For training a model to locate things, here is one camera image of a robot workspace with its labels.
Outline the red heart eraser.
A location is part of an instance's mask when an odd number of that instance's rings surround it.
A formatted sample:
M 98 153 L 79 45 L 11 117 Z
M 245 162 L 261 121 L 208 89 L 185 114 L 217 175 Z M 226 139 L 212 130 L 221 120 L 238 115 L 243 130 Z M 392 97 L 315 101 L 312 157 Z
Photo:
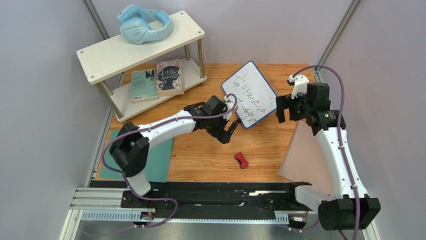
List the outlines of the red heart eraser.
M 234 155 L 234 158 L 236 159 L 236 161 L 238 162 L 239 166 L 241 169 L 245 169 L 249 166 L 248 161 L 245 159 L 244 155 L 242 152 L 238 152 Z

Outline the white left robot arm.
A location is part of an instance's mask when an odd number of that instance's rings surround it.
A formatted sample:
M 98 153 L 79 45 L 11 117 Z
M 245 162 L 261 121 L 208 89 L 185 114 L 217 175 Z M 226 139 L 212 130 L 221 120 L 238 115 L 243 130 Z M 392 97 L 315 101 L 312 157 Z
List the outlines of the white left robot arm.
M 225 127 L 237 108 L 234 94 L 222 99 L 213 95 L 207 102 L 188 105 L 178 113 L 150 124 L 135 126 L 130 122 L 122 127 L 102 153 L 110 153 L 119 166 L 116 172 L 123 176 L 127 187 L 135 196 L 143 197 L 151 190 L 145 173 L 151 149 L 197 130 L 205 130 L 220 143 L 227 144 L 239 122 L 236 120 L 228 129 Z

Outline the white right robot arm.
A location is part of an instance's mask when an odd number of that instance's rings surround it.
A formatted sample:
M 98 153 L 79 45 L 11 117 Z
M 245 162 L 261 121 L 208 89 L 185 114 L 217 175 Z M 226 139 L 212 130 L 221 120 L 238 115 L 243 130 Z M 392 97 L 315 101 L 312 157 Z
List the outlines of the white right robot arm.
M 295 182 L 289 191 L 294 203 L 318 214 L 326 231 L 365 230 L 381 210 L 378 198 L 370 197 L 356 171 L 350 153 L 346 124 L 340 111 L 331 109 L 330 87 L 326 83 L 308 83 L 296 94 L 277 96 L 276 116 L 285 122 L 285 110 L 291 121 L 305 120 L 324 154 L 331 177 L 332 194 L 316 190 L 311 183 Z

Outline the blue framed whiteboard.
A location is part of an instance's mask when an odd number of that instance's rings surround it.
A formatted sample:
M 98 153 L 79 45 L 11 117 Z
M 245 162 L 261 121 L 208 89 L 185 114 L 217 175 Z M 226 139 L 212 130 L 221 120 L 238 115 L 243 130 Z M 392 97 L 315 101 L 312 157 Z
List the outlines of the blue framed whiteboard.
M 225 94 L 237 98 L 236 114 L 249 129 L 277 109 L 277 94 L 257 65 L 248 61 L 221 84 Z

